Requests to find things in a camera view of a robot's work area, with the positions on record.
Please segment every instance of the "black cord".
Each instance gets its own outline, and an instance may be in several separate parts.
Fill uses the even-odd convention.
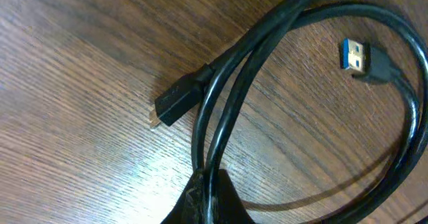
[[[325,222],[354,223],[374,211],[405,180],[413,170],[425,150],[428,135],[426,113],[428,103],[428,61],[426,47],[422,38],[402,17],[369,4],[328,5],[315,9],[302,10],[313,0],[285,0],[272,9],[254,25],[233,47],[215,59],[210,67],[213,77],[206,89],[205,97],[195,121],[192,136],[192,163],[194,170],[203,169],[203,144],[208,121],[213,107],[227,79],[240,61],[251,51],[251,55],[240,71],[225,109],[211,141],[205,167],[204,220],[216,221],[216,183],[221,157],[238,117],[239,110],[255,75],[274,50],[281,38],[290,30],[316,23],[324,19],[341,16],[368,17],[395,30],[409,45],[418,59],[423,84],[421,122],[419,123],[418,101],[412,87],[404,77],[393,81],[407,106],[407,128],[405,139],[384,179],[361,199],[350,203],[340,212],[326,218]]]

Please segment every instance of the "connector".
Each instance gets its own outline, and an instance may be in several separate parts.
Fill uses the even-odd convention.
[[[340,55],[341,68],[351,71],[352,77],[363,82],[386,84],[403,74],[386,51],[369,43],[345,39]]]
[[[161,122],[167,126],[174,124],[202,100],[205,86],[212,76],[213,70],[205,64],[196,72],[177,80],[154,101],[154,110],[149,116],[150,127],[154,128]]]

